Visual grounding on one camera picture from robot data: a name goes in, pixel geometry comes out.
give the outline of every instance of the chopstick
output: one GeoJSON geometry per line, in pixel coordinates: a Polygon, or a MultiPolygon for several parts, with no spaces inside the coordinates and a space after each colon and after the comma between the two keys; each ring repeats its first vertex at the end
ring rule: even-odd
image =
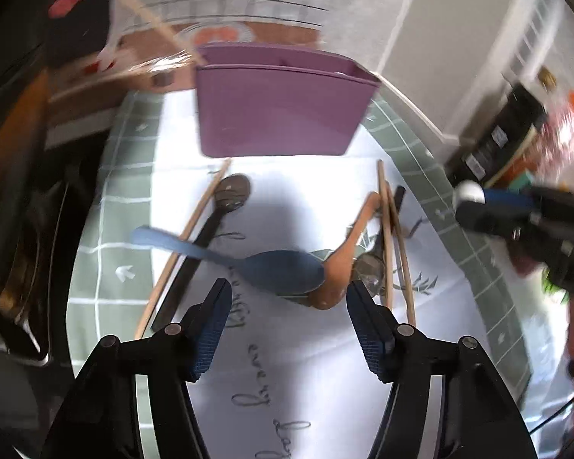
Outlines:
{"type": "Polygon", "coordinates": [[[412,326],[417,326],[417,320],[414,314],[414,294],[413,294],[413,282],[410,278],[410,268],[408,267],[408,258],[406,257],[406,244],[404,243],[404,237],[401,233],[400,218],[398,216],[398,211],[395,208],[395,201],[393,200],[393,194],[391,193],[391,186],[386,183],[386,190],[389,196],[389,208],[391,210],[391,221],[393,228],[395,229],[395,234],[398,237],[398,246],[400,249],[400,262],[402,266],[402,276],[404,277],[404,300],[406,300],[406,318],[408,324],[412,326]]]}
{"type": "Polygon", "coordinates": [[[382,160],[377,161],[378,193],[381,195],[381,226],[385,243],[385,307],[393,307],[393,240],[391,239],[391,217],[387,184],[385,182],[385,166],[382,160]]]}
{"type": "Polygon", "coordinates": [[[121,4],[128,7],[134,13],[138,14],[145,21],[153,24],[154,29],[171,42],[179,51],[183,50],[189,55],[198,65],[207,65],[206,60],[200,55],[193,46],[189,46],[183,39],[180,39],[166,22],[161,20],[156,13],[152,12],[140,0],[118,0],[121,4]]]}
{"type": "MultiPolygon", "coordinates": [[[[202,198],[197,203],[196,208],[191,214],[187,226],[185,226],[185,229],[183,229],[183,233],[181,233],[181,235],[179,236],[181,240],[189,239],[191,231],[193,231],[193,228],[196,226],[197,220],[200,219],[200,215],[204,211],[204,208],[206,207],[207,203],[212,197],[212,194],[215,192],[215,189],[219,185],[219,182],[221,181],[221,179],[223,179],[223,176],[225,175],[225,172],[228,170],[228,167],[230,166],[231,162],[232,162],[231,159],[229,158],[225,159],[225,161],[221,165],[221,168],[219,169],[219,172],[215,174],[215,177],[210,182],[210,185],[208,186],[208,188],[206,188],[206,191],[202,195],[202,198]]],[[[170,254],[170,257],[168,258],[166,265],[164,266],[164,269],[161,271],[160,278],[157,280],[157,283],[153,287],[153,290],[151,290],[147,306],[144,308],[144,312],[142,313],[140,321],[138,321],[138,326],[136,327],[136,332],[134,333],[134,340],[139,340],[144,335],[144,331],[145,329],[147,329],[147,324],[151,318],[151,314],[153,314],[153,310],[157,305],[157,301],[160,299],[161,293],[164,291],[164,288],[166,288],[166,283],[168,282],[168,279],[170,278],[170,275],[174,270],[178,258],[179,254],[177,253],[170,254]]]]}

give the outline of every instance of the metal spoon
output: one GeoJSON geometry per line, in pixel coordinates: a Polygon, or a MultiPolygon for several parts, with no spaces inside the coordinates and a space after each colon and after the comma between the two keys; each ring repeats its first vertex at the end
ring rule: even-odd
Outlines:
{"type": "MultiPolygon", "coordinates": [[[[397,187],[395,190],[395,208],[400,211],[406,188],[397,187]]],[[[384,258],[384,239],[383,228],[379,231],[377,239],[374,242],[372,250],[361,254],[353,263],[351,281],[361,280],[364,286],[370,292],[370,295],[376,297],[383,289],[385,279],[385,258],[384,258]]]]}
{"type": "MultiPolygon", "coordinates": [[[[245,175],[234,174],[233,176],[224,178],[213,194],[215,210],[213,210],[210,217],[206,219],[194,243],[197,246],[207,248],[215,237],[224,216],[241,208],[250,194],[251,182],[245,175]]],[[[153,332],[163,329],[164,326],[172,321],[179,307],[179,303],[181,303],[181,299],[185,295],[187,287],[194,274],[196,274],[199,265],[199,259],[191,256],[185,258],[166,293],[166,297],[161,303],[160,310],[153,320],[153,324],[151,325],[153,332]]]]}
{"type": "Polygon", "coordinates": [[[325,278],[323,264],[319,259],[295,250],[271,250],[246,259],[235,259],[148,226],[141,226],[132,232],[132,243],[151,245],[233,267],[249,284],[277,295],[306,294],[319,287],[325,278]]]}

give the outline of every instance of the purple box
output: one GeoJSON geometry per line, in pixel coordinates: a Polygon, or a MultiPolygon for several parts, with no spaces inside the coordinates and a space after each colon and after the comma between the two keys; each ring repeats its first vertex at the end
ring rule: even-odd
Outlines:
{"type": "Polygon", "coordinates": [[[377,77],[356,62],[301,46],[214,43],[198,48],[202,153],[342,155],[377,77]]]}

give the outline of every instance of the screw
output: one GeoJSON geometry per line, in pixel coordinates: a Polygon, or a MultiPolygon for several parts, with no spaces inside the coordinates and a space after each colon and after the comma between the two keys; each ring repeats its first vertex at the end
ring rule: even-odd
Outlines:
{"type": "Polygon", "coordinates": [[[112,347],[113,345],[115,345],[115,342],[117,341],[117,338],[115,337],[115,335],[107,335],[105,337],[102,337],[99,341],[99,344],[104,347],[105,349],[112,347]]]}
{"type": "Polygon", "coordinates": [[[468,349],[475,349],[478,347],[478,342],[472,337],[464,337],[461,342],[463,343],[463,346],[468,349]]]}
{"type": "Polygon", "coordinates": [[[178,322],[170,323],[164,328],[167,335],[178,335],[181,332],[181,325],[178,322]]]}
{"type": "Polygon", "coordinates": [[[570,255],[572,255],[572,251],[574,250],[574,245],[564,240],[561,242],[560,250],[564,255],[570,257],[570,255]]]}
{"type": "Polygon", "coordinates": [[[414,328],[409,324],[400,324],[398,326],[398,333],[404,337],[409,337],[414,333],[414,328]]]}

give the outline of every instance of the blue plastic spoon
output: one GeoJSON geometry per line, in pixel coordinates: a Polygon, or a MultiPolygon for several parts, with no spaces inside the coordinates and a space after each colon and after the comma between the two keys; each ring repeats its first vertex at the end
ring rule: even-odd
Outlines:
{"type": "Polygon", "coordinates": [[[247,283],[277,295],[303,295],[318,288],[325,279],[321,261],[306,252],[271,250],[246,259],[235,259],[148,226],[141,226],[132,232],[132,243],[233,267],[247,283]]]}

